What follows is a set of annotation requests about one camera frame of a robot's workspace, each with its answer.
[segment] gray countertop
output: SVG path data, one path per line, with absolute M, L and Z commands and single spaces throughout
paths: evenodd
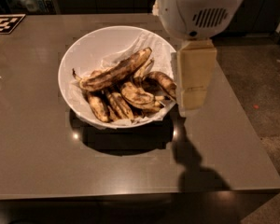
M 164 121 L 126 132 L 79 121 L 59 91 L 61 58 L 83 35 L 112 25 L 179 46 L 147 14 L 27 16 L 0 35 L 0 199 L 280 190 L 219 65 L 205 105 L 185 119 L 175 107 Z

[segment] bowl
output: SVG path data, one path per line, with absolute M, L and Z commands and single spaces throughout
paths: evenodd
M 175 105 L 170 102 L 158 113 L 149 118 L 131 123 L 101 122 L 92 113 L 83 96 L 78 82 L 72 76 L 72 70 L 83 77 L 95 69 L 115 65 L 119 57 L 126 57 L 133 50 L 152 48 L 150 57 L 155 59 L 151 70 L 160 70 L 174 78 L 173 57 L 175 49 L 159 35 L 148 30 L 132 26 L 111 26 L 82 36 L 64 54 L 58 72 L 61 94 L 76 115 L 90 125 L 98 128 L 132 128 L 155 120 L 162 120 Z

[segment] floor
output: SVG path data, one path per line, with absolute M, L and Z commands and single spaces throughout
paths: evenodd
M 217 60 L 280 174 L 280 46 L 267 37 L 214 42 Z M 280 193 L 241 223 L 280 224 Z
M 217 47 L 217 60 L 229 80 L 240 104 L 250 119 L 256 133 L 262 141 L 262 144 L 269 154 L 272 162 L 280 174 L 280 46 L 275 45 L 268 37 L 245 37 L 245 38 L 216 38 L 214 40 Z M 130 220 L 121 219 L 122 217 L 108 216 L 106 210 L 102 216 L 101 206 L 97 202 L 75 204 L 54 202 L 45 206 L 41 203 L 31 203 L 34 208 L 26 206 L 21 207 L 22 203 L 12 203 L 13 210 L 25 210 L 30 217 L 39 217 L 37 222 L 29 221 L 31 219 L 19 215 L 18 221 L 10 222 L 5 215 L 0 215 L 0 224 L 29 224 L 29 223 L 163 223 L 160 218 L 166 218 L 166 223 L 241 223 L 241 224 L 280 224 L 280 193 L 269 201 L 257 208 L 254 212 L 248 212 L 244 218 L 226 217 L 231 214 L 228 206 L 216 207 L 211 210 L 216 212 L 215 216 L 221 219 L 211 219 L 212 213 L 204 216 L 198 216 L 192 211 L 192 218 L 185 219 L 182 216 L 190 210 L 193 204 L 197 205 L 200 198 L 191 196 L 191 203 L 186 203 L 184 209 L 179 210 L 180 217 L 170 217 L 168 212 L 160 217 L 158 212 L 151 213 L 151 219 L 148 221 L 143 217 L 137 220 L 130 216 Z

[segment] glossy table surface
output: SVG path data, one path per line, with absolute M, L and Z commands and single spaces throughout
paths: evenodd
M 66 50 L 99 28 L 131 25 L 176 49 L 149 14 L 27 16 L 0 35 L 0 200 L 211 190 L 280 190 L 280 177 L 217 64 L 205 105 L 185 119 L 99 131 L 58 86 Z

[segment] bowl of bananas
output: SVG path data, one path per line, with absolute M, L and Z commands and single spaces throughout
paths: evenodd
M 137 127 L 175 105 L 175 49 L 142 28 L 106 27 L 68 49 L 58 81 L 81 120 L 98 129 Z

